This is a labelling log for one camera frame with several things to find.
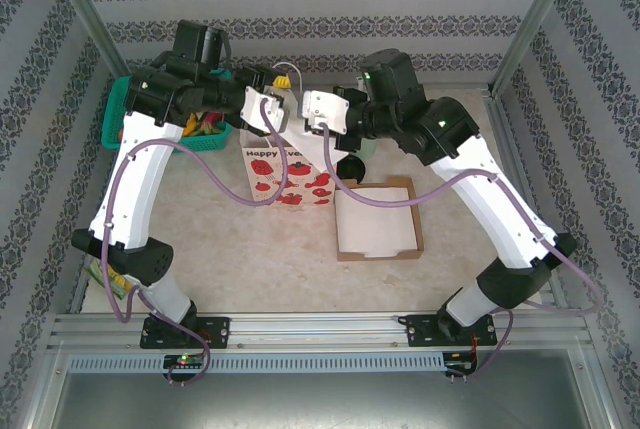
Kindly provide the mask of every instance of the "patterned wall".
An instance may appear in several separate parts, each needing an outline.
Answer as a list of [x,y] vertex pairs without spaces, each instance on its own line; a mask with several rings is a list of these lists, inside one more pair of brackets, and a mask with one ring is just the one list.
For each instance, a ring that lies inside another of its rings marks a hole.
[[94,0],[132,65],[170,48],[177,21],[225,28],[240,62],[290,60],[313,84],[353,82],[397,47],[424,82],[489,82],[533,0]]
[[109,72],[69,0],[0,0],[0,428],[16,422],[48,315],[82,262],[71,231],[96,209]]
[[[624,427],[640,427],[639,30],[639,0],[556,0],[503,94],[539,211],[603,293],[588,322]],[[565,293],[589,305],[576,279]]]

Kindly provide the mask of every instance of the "plastic basket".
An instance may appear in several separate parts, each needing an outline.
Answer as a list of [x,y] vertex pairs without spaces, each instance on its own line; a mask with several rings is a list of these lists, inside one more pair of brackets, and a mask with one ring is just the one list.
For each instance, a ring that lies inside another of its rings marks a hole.
[[[113,86],[111,86],[107,109],[102,123],[101,138],[102,145],[107,149],[120,148],[118,134],[124,125],[124,114],[126,112],[124,101],[129,90],[129,79],[131,79],[131,76],[120,77],[116,79]],[[192,151],[217,151],[224,149],[227,144],[227,136],[231,132],[231,126],[225,122],[222,124],[224,125],[224,131],[220,134],[183,137],[180,139],[180,144],[184,144]]]

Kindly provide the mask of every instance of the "white floor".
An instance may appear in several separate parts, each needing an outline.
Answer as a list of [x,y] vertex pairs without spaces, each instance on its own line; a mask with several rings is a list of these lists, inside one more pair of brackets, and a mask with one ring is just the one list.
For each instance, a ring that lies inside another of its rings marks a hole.
[[[495,140],[479,90],[427,91],[457,98]],[[203,153],[214,171],[249,196],[238,133],[224,151]],[[365,181],[409,175],[416,192],[442,181],[392,141],[378,141]],[[151,217],[150,234],[171,244],[171,270],[201,312],[432,310],[473,280],[495,256],[489,238],[454,192],[420,207],[425,252],[418,260],[336,262],[334,206],[241,206],[184,154],[171,156]],[[145,312],[141,304],[134,306]],[[94,281],[83,312],[110,312]]]

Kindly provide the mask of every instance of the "teal basket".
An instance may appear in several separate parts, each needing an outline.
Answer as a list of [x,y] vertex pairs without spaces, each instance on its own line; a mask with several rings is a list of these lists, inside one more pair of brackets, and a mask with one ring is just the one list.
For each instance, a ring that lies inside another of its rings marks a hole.
[[[107,149],[120,148],[118,133],[124,125],[124,114],[126,112],[124,101],[129,90],[129,79],[131,79],[131,76],[120,77],[111,86],[107,110],[102,123],[102,145]],[[226,122],[222,124],[224,125],[224,131],[220,134],[183,137],[180,139],[180,144],[185,145],[192,151],[218,151],[224,149],[227,144],[227,136],[231,132],[231,126]]]

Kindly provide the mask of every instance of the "black bracket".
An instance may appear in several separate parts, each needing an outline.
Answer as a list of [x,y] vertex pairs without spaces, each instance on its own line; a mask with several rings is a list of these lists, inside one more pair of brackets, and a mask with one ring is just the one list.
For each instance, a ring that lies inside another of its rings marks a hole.
[[498,343],[493,317],[486,315],[478,319],[472,326],[462,328],[460,334],[451,339],[438,327],[436,314],[409,314],[398,318],[398,322],[406,326],[409,347],[451,347],[495,346]]
[[[198,317],[194,332],[207,341],[210,349],[226,349],[229,342],[230,322],[228,317]],[[141,349],[201,349],[202,344],[192,337],[184,336],[166,323],[149,316],[144,320]]]

